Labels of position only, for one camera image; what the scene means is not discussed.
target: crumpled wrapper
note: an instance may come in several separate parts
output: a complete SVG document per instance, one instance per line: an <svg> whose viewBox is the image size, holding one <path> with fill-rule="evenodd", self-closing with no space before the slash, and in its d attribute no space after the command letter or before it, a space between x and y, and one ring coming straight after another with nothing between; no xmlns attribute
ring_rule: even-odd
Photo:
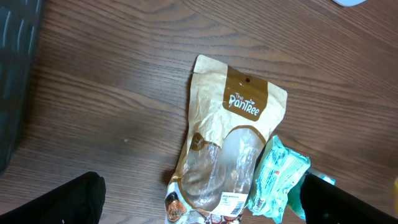
<svg viewBox="0 0 398 224"><path fill-rule="evenodd" d="M189 130L167 188L166 223L239 223L256 160L282 121L287 93L199 55Z"/></svg>

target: brown wooden surface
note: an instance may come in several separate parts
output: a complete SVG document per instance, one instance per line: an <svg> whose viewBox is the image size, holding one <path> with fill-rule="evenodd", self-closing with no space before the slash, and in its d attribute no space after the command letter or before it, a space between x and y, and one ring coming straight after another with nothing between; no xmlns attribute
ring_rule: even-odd
<svg viewBox="0 0 398 224"><path fill-rule="evenodd" d="M398 2L48 0L0 213L93 170L102 223L163 223L195 57L286 89L276 129L337 186L392 214ZM245 213L243 223L273 223ZM284 223L302 223L286 210Z"/></svg>

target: brand label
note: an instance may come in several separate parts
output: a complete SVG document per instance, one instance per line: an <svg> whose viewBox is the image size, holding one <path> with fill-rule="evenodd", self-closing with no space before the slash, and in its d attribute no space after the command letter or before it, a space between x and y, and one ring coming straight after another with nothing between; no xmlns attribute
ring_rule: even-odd
<svg viewBox="0 0 398 224"><path fill-rule="evenodd" d="M250 77L228 67L224 89L224 109L257 121L267 106L267 81Z"/></svg>
<svg viewBox="0 0 398 224"><path fill-rule="evenodd" d="M260 112L260 109L257 109L254 104L256 104L252 99L245 100L243 96L239 93L235 93L235 95L231 95L229 97L229 107L234 106L243 111L253 114L257 116Z"/></svg>

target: white object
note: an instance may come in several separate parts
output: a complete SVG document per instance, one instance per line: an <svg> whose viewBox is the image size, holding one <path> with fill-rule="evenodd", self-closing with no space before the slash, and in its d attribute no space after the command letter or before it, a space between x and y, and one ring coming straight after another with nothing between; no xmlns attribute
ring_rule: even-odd
<svg viewBox="0 0 398 224"><path fill-rule="evenodd" d="M366 0L334 0L334 2L344 7L356 6L357 4L365 1Z"/></svg>

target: the pantree logo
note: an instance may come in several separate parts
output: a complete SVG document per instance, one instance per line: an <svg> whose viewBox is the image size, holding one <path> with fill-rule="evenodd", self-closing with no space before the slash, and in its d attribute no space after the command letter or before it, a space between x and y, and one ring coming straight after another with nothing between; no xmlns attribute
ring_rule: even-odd
<svg viewBox="0 0 398 224"><path fill-rule="evenodd" d="M239 108L247 113L250 113L254 116L257 116L260 112L260 109L257 109L254 105L256 103L252 101L252 99L245 100L243 96L239 93L231 94L229 96L229 107Z"/></svg>

